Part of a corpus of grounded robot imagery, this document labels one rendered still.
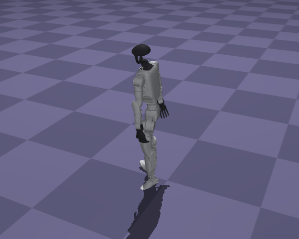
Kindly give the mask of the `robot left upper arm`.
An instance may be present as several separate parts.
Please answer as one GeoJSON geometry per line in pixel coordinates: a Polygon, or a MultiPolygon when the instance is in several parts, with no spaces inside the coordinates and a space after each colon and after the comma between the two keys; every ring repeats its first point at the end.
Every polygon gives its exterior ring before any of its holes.
{"type": "Polygon", "coordinates": [[[145,84],[145,75],[138,74],[133,79],[133,86],[134,86],[134,95],[137,102],[139,104],[139,108],[143,104],[143,86],[145,84]]]}

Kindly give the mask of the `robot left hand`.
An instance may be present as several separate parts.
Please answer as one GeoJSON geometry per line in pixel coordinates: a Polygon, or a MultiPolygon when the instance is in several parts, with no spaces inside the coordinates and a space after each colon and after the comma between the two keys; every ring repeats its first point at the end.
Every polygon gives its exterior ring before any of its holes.
{"type": "Polygon", "coordinates": [[[137,134],[136,134],[136,138],[139,139],[139,142],[142,142],[142,143],[147,143],[149,141],[147,141],[147,139],[145,138],[145,134],[143,133],[143,124],[140,125],[140,128],[141,129],[136,129],[137,131],[137,134]]]}

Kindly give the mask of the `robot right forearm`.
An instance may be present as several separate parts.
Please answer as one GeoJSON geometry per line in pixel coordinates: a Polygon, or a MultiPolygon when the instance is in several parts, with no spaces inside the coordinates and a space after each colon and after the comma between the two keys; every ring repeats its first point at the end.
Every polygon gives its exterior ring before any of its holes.
{"type": "Polygon", "coordinates": [[[162,85],[160,87],[160,97],[158,98],[158,103],[162,104],[163,103],[163,99],[162,99],[162,85]]]}

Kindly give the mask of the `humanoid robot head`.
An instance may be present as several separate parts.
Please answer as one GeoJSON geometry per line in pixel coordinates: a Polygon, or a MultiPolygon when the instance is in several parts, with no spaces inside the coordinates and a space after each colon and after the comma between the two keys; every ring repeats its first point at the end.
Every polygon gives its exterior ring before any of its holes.
{"type": "Polygon", "coordinates": [[[141,63],[143,70],[150,70],[154,65],[150,64],[147,59],[143,59],[142,56],[149,54],[151,51],[150,47],[145,44],[139,44],[132,49],[132,54],[135,56],[136,62],[141,63]],[[138,61],[138,56],[140,59],[138,61]]]}

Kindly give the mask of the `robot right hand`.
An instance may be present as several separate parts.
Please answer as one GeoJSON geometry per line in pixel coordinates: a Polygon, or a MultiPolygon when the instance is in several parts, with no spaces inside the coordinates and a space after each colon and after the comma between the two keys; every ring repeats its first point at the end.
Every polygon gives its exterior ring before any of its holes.
{"type": "MultiPolygon", "coordinates": [[[[166,112],[167,112],[168,115],[169,115],[169,113],[168,113],[168,111],[167,111],[166,105],[164,104],[164,100],[163,100],[163,103],[162,103],[162,104],[159,104],[159,103],[158,103],[158,100],[157,100],[157,104],[158,104],[159,107],[161,108],[161,110],[160,110],[160,117],[162,118],[162,115],[163,115],[163,117],[164,117],[164,113],[165,113],[165,116],[167,117],[166,112]],[[165,112],[165,110],[166,110],[166,112],[165,112]],[[164,113],[163,113],[163,111],[164,111],[164,113]],[[161,115],[161,112],[162,112],[162,115],[161,115]]],[[[165,118],[165,117],[164,117],[164,118],[165,118]]]]}

